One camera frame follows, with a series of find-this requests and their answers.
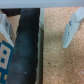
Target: floor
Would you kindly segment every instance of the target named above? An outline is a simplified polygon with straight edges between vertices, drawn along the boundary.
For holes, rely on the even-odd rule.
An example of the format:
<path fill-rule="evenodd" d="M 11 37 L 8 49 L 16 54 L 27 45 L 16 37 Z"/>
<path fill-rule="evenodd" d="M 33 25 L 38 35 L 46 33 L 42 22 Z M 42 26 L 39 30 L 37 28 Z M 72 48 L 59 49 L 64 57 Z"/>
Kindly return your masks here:
<path fill-rule="evenodd" d="M 84 24 L 66 49 L 62 45 L 65 25 L 78 8 L 45 9 L 43 84 L 84 84 Z"/>

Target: white object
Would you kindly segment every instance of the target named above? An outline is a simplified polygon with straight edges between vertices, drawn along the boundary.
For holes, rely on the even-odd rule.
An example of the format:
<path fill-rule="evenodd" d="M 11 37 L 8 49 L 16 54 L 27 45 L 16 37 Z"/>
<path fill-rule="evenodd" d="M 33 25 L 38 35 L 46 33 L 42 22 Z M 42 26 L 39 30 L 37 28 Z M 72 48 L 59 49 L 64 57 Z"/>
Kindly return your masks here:
<path fill-rule="evenodd" d="M 79 7 L 84 0 L 0 0 L 0 8 Z"/>
<path fill-rule="evenodd" d="M 62 38 L 63 48 L 67 48 L 72 41 L 74 34 L 79 30 L 81 23 L 84 22 L 84 8 L 80 7 L 71 15 L 69 24 L 66 24 Z"/>
<path fill-rule="evenodd" d="M 11 33 L 13 33 L 13 31 L 12 31 L 12 28 L 10 26 L 10 23 L 9 23 L 7 17 L 6 17 L 6 14 L 1 14 L 0 13 L 0 15 L 1 15 L 1 18 L 0 18 L 0 32 L 5 36 L 5 38 L 11 44 L 11 46 L 14 47 L 14 43 L 11 39 Z"/>

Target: brown surface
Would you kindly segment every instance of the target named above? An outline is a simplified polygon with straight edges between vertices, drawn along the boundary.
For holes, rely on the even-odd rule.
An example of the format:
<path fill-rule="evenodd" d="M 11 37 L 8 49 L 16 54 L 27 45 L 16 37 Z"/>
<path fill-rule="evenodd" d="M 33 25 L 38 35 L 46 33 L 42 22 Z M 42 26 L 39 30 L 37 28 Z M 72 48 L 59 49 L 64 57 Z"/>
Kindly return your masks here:
<path fill-rule="evenodd" d="M 43 84 L 84 84 L 84 25 L 68 48 L 62 36 L 78 7 L 45 9 Z"/>

